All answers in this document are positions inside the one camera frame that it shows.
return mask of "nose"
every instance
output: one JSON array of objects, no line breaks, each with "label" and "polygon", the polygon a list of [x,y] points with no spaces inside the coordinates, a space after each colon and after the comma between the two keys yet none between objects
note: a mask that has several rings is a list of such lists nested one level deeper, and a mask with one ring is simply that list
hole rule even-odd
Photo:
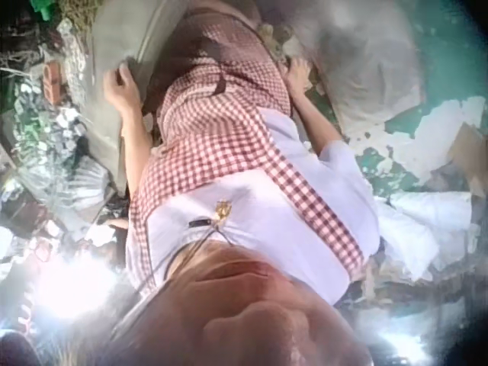
[{"label": "nose", "polygon": [[287,365],[292,358],[300,357],[300,344],[309,334],[305,314],[262,301],[249,305],[238,316],[209,322],[204,328],[204,344],[209,359],[222,361],[217,357],[229,355],[229,365]]}]

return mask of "plastic bag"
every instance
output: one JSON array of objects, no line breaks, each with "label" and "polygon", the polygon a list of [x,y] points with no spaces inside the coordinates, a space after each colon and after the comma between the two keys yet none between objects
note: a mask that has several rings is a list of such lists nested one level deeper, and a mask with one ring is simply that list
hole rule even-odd
[{"label": "plastic bag", "polygon": [[423,99],[411,26],[395,2],[265,0],[319,68],[346,135],[382,124]]},{"label": "plastic bag", "polygon": [[471,193],[429,192],[397,193],[391,205],[421,223],[439,229],[466,231],[471,223]]},{"label": "plastic bag", "polygon": [[377,202],[377,210],[380,234],[387,242],[387,257],[402,262],[412,281],[418,281],[439,253],[432,231],[381,202]]}]

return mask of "gray fabric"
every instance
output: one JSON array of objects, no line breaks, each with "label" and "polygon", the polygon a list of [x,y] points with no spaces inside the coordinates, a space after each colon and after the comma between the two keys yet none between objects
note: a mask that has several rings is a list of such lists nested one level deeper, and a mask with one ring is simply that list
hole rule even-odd
[{"label": "gray fabric", "polygon": [[187,6],[188,0],[107,0],[97,13],[88,39],[88,100],[83,114],[87,117],[90,152],[109,170],[121,194],[127,185],[121,159],[121,120],[104,99],[103,75],[131,59],[130,68],[144,100],[159,53]]},{"label": "gray fabric", "polygon": [[345,134],[422,102],[411,26],[391,0],[257,0],[292,26],[319,67]]}]

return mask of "hand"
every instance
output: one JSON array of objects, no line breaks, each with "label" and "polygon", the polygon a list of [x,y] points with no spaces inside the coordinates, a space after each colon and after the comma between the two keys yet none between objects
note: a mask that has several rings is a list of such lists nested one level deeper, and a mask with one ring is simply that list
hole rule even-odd
[{"label": "hand", "polygon": [[310,88],[310,63],[305,59],[293,58],[288,70],[282,67],[284,83],[291,96],[304,94]]},{"label": "hand", "polygon": [[[117,72],[120,73],[122,85],[117,81]],[[126,63],[120,65],[118,70],[105,73],[104,94],[105,99],[117,109],[123,119],[141,114],[139,89]]]}]

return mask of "teal painted surface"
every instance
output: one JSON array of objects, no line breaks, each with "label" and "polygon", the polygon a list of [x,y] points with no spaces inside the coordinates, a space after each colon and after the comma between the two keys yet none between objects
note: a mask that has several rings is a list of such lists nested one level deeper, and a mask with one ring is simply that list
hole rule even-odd
[{"label": "teal painted surface", "polygon": [[[464,101],[474,96],[488,99],[488,49],[476,25],[455,2],[398,0],[398,3],[413,26],[424,72],[425,102],[386,122],[385,131],[408,133],[414,138],[421,119],[443,102],[453,99]],[[327,117],[331,117],[332,110],[327,101],[317,93],[311,98]],[[481,130],[488,133],[486,112]],[[374,147],[372,141],[371,148],[358,157],[358,163],[373,185],[375,194],[387,197],[400,190],[425,190],[419,187],[419,180],[397,162],[387,174],[380,174],[378,164],[385,158]]]}]

